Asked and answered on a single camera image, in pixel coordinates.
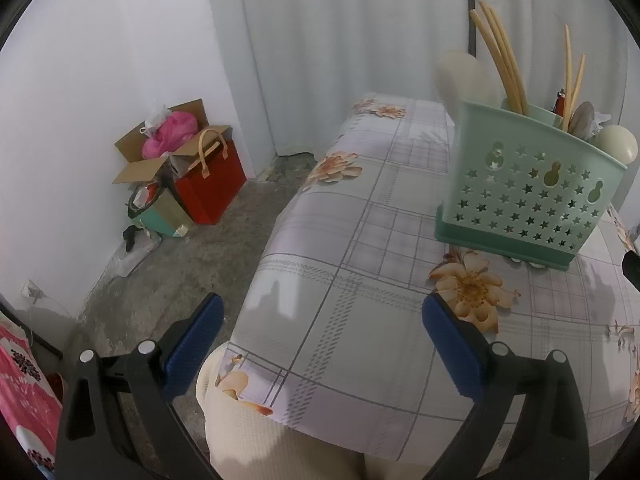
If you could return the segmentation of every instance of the green plastic basket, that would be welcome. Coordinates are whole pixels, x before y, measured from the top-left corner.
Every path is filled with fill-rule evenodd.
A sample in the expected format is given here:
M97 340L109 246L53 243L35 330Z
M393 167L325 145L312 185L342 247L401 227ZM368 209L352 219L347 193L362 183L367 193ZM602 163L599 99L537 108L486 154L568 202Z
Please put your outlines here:
M566 270L626 166L529 108L525 117L461 102L436 238Z

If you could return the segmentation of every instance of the silver screw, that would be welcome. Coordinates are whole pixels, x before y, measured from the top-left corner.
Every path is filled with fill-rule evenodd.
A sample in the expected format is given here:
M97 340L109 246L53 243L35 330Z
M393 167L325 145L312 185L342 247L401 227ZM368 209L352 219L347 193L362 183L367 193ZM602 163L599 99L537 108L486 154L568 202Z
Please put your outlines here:
M94 358L94 351L93 350L85 350L84 352L82 352L80 354L80 360L83 363L88 363L93 358Z
M491 351L496 355L505 356L509 353L509 347L498 341L491 345Z
M564 363L566 361L566 354L561 350L554 350L552 352L552 356L554 358L554 361L556 361L557 363Z
M151 341L151 339L147 339L138 345L138 352L141 354L151 354L156 348L156 343Z

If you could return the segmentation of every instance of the concrete floor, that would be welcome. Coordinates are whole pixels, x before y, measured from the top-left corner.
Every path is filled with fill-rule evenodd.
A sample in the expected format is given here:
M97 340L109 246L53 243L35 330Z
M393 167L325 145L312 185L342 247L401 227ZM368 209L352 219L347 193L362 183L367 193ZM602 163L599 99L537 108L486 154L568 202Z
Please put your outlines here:
M276 217L315 166L307 153L279 157L260 178L248 181L215 226L196 226L184 238L164 238L132 274L99 285L65 348L63 373L70 376L79 353L130 352L145 338L158 339L187 318L208 292L225 302L225 323L212 348L229 339ZM190 392L174 407L203 452L204 417ZM135 406L123 398L129 429L145 465L161 471L148 437L136 424Z

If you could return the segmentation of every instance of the person's leg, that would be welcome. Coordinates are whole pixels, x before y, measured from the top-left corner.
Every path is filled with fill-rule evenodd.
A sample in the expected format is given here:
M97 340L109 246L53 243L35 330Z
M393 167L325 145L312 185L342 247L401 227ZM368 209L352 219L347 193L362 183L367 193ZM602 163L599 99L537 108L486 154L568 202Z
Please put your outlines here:
M429 466L406 464L377 456L364 456L367 480L422 480Z
M226 344L202 365L196 397L211 465L225 480L362 480L362 455L283 426L215 388Z

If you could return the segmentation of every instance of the pink floral bedding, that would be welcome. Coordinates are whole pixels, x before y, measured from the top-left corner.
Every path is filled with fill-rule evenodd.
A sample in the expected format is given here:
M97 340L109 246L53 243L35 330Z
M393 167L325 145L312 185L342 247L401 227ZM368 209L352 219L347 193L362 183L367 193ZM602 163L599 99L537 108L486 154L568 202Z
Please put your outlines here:
M0 314L0 413L46 478L53 478L61 412L26 334Z

